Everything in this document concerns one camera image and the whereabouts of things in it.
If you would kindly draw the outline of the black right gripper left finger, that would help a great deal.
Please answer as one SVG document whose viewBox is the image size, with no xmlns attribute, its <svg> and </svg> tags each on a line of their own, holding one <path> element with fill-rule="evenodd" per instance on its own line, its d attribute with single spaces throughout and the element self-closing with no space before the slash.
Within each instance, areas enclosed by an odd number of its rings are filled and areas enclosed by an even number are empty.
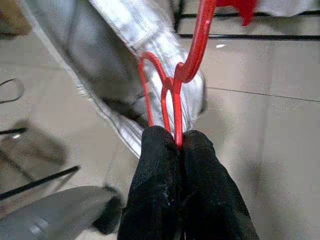
<svg viewBox="0 0 320 240">
<path fill-rule="evenodd" d="M 181 192 L 180 152 L 172 135 L 161 126 L 146 128 L 117 238 L 179 239 Z"/>
</svg>

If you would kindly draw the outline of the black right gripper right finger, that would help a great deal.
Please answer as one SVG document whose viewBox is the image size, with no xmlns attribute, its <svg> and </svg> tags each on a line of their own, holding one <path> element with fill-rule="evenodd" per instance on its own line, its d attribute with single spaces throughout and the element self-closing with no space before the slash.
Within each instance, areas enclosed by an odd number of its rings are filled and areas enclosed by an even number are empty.
<svg viewBox="0 0 320 240">
<path fill-rule="evenodd" d="M 213 143 L 197 130 L 183 135 L 188 240 L 257 240 L 242 195 L 216 156 Z"/>
</svg>

